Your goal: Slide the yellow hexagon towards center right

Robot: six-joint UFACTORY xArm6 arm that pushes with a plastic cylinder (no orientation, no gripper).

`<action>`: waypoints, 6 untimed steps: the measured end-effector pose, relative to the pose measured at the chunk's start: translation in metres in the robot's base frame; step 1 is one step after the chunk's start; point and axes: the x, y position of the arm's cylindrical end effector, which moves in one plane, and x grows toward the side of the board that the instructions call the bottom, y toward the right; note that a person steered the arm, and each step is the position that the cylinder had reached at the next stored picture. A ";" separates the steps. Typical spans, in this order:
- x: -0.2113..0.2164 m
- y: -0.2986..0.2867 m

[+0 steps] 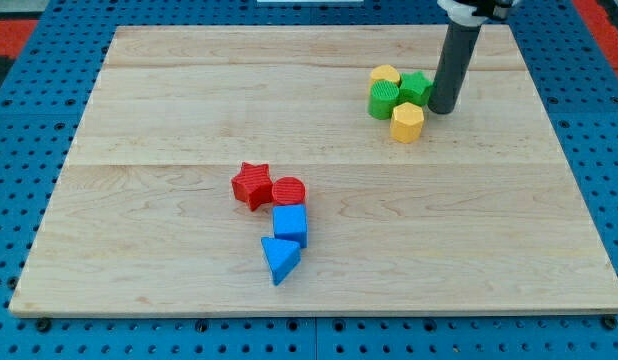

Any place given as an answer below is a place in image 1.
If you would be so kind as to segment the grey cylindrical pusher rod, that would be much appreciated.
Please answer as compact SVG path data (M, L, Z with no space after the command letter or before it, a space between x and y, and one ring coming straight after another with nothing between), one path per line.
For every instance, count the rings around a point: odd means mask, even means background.
M480 30L449 23L428 101L432 112L446 115L455 109Z

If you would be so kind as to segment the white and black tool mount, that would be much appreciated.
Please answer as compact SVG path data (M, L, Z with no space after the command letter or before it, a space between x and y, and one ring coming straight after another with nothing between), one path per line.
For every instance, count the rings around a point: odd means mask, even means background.
M487 20L505 21L520 5L520 0L437 0L451 22L479 27Z

